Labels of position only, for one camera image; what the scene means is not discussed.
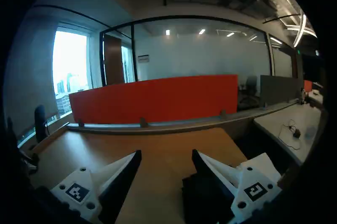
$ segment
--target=sign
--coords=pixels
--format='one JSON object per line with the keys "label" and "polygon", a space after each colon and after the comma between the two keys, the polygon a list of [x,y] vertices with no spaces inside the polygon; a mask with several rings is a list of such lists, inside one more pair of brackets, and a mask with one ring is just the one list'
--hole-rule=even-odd
{"label": "sign", "polygon": [[150,61],[150,59],[149,59],[148,54],[138,56],[138,63],[144,63],[144,62],[149,62],[149,61]]}

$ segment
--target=power adapter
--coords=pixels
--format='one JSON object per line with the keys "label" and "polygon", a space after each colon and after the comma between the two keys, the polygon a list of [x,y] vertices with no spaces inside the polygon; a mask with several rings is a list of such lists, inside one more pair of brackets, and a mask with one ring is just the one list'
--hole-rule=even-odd
{"label": "power adapter", "polygon": [[296,129],[295,129],[295,132],[293,133],[293,136],[294,136],[295,138],[299,138],[299,137],[301,136],[300,130],[296,128]]}

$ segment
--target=wooden door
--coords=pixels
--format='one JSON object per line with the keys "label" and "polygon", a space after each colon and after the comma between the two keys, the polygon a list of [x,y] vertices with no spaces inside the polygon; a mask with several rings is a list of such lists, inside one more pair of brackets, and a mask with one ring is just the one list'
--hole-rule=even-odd
{"label": "wooden door", "polygon": [[124,83],[121,39],[104,35],[104,65],[107,85]]}

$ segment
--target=sky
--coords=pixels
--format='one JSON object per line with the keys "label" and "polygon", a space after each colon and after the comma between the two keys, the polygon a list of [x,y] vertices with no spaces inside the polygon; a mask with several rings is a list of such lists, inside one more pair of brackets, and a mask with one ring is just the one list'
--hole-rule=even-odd
{"label": "sky", "polygon": [[80,85],[88,84],[86,68],[87,37],[79,34],[60,32],[55,34],[53,50],[53,83],[57,93],[57,83],[63,80],[67,91],[67,74],[78,75]]}

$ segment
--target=orange partition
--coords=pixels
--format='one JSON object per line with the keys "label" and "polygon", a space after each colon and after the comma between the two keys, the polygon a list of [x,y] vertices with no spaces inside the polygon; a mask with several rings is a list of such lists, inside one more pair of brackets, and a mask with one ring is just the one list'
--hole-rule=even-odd
{"label": "orange partition", "polygon": [[235,113],[238,76],[189,76],[115,84],[69,95],[72,114],[86,124],[163,122]]}
{"label": "orange partition", "polygon": [[310,92],[313,89],[313,82],[304,80],[304,90],[305,92]]}

